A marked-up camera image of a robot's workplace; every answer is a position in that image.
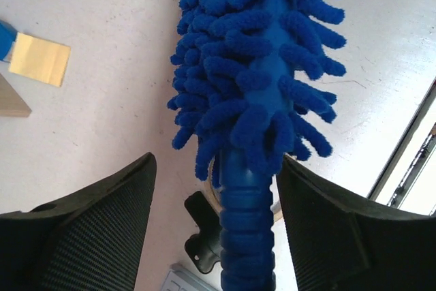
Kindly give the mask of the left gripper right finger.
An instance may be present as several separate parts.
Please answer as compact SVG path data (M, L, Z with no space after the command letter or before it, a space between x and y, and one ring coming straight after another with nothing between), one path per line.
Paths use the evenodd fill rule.
M277 175L299 290L435 289L435 218L351 192L290 157Z

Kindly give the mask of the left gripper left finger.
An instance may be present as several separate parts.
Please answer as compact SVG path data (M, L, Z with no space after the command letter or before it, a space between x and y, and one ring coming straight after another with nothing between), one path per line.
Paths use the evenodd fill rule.
M2 290L133 290L155 189L146 153L31 211L1 215Z

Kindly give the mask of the blue microfiber duster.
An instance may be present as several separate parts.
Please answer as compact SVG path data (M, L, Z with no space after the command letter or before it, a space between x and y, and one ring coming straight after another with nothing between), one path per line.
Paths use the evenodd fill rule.
M220 186L221 288L274 290L272 179L286 155L331 155L305 115L336 117L336 95L295 73L310 81L345 75L326 53L346 43L333 29L345 11L326 0L179 0L179 7L172 146L196 138L195 176Z

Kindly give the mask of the light wooden bookshelf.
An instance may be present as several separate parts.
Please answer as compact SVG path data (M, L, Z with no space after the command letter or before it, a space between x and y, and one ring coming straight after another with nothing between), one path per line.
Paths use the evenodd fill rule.
M10 83L1 76L0 113L2 117L29 117L31 109Z

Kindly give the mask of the grey yellow calculator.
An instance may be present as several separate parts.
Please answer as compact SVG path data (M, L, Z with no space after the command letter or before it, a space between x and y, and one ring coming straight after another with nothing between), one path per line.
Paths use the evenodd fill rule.
M212 279L208 275L193 273L182 264L176 263L170 265L168 272L161 284L161 291L181 291L181 290L203 290L218 291L221 290L220 282Z

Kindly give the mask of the black detached gripper finger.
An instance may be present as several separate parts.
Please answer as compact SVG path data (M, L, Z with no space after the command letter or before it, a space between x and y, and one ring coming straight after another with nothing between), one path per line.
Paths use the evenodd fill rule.
M209 274L221 255L219 216L201 191L184 202L185 209L198 227L185 242L185 252L201 274Z

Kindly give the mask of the yellow sticky note pad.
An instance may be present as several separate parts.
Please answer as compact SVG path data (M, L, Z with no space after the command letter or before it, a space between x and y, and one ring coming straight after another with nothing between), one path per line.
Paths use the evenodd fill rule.
M71 47L18 33L10 57L9 72L60 87Z

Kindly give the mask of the small blue block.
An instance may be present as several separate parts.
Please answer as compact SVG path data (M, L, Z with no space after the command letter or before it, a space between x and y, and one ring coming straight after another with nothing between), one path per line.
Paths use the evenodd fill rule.
M1 21L0 30L0 55L1 61L9 63L12 56L12 49L16 41L17 30L8 22Z

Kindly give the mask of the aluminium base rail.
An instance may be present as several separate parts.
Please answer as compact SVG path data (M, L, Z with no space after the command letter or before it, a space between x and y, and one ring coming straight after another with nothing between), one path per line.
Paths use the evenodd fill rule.
M432 82L376 182L369 200L399 209L435 152L435 83Z

